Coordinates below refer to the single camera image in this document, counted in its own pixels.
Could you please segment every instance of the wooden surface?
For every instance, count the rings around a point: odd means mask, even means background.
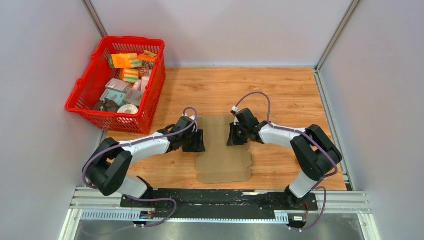
[[[272,122],[294,128],[316,124],[330,135],[310,68],[167,68],[151,134],[175,124],[188,106],[196,108],[200,116],[229,115],[244,95],[254,91],[269,95]],[[249,96],[239,108],[250,108],[260,122],[266,120],[268,103],[262,95]],[[117,141],[142,136],[108,133],[108,137]],[[196,178],[195,153],[181,150],[141,160],[128,173],[143,177],[154,188],[284,190],[300,172],[293,150],[271,144],[249,144],[253,174],[245,182],[201,183]],[[346,190],[341,171],[321,185],[328,190]]]

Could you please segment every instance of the roll of tape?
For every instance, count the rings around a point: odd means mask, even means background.
[[[118,110],[119,114],[136,114],[138,112],[139,108],[132,104],[123,105]]]

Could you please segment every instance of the flattened cardboard box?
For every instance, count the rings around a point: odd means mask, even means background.
[[[194,158],[197,179],[205,184],[243,182],[252,175],[252,154],[249,145],[227,146],[229,124],[234,116],[200,117],[198,127],[203,129],[206,152]]]

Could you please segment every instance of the red basket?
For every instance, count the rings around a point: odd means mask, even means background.
[[[166,78],[164,48],[164,41],[159,39],[134,36],[104,37],[92,55],[84,75],[76,82],[66,103],[66,109],[71,113],[79,114],[103,130],[148,134]],[[94,105],[99,101],[109,80],[119,79],[120,69],[109,67],[108,55],[143,54],[144,50],[157,54],[157,59],[138,113],[93,111]]]

